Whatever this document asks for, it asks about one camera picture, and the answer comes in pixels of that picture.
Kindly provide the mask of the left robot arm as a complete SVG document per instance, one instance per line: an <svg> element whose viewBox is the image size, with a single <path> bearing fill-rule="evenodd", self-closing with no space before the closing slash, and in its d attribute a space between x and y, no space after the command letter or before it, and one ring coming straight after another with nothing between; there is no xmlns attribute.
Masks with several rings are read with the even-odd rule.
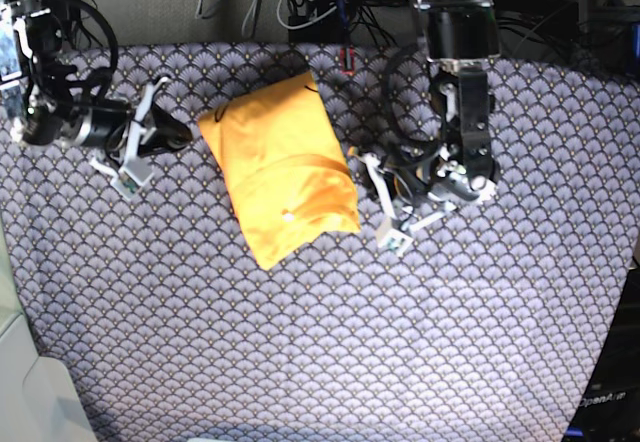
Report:
<svg viewBox="0 0 640 442"><path fill-rule="evenodd" d="M388 126L398 141L384 154L351 148L366 169L384 219L376 230L382 249L402 256L416 234L449 214L490 200L500 166L489 117L493 99L485 63L500 53L493 0L407 0L417 40L387 63L381 93ZM410 56L427 61L428 97L440 119L433 140L405 133L391 102L392 73Z"/></svg>

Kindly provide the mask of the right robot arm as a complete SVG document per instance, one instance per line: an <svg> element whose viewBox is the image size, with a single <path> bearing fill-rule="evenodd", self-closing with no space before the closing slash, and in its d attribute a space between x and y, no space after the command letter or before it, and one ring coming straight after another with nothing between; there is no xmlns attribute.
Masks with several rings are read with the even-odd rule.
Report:
<svg viewBox="0 0 640 442"><path fill-rule="evenodd" d="M70 21L81 15L102 30L108 61L78 79L60 55ZM184 150L193 134L155 101L166 75L148 82L136 103L109 98L118 63L115 32L84 0L1 0L1 119L12 140L88 148L91 166L132 200L153 179L150 157Z"/></svg>

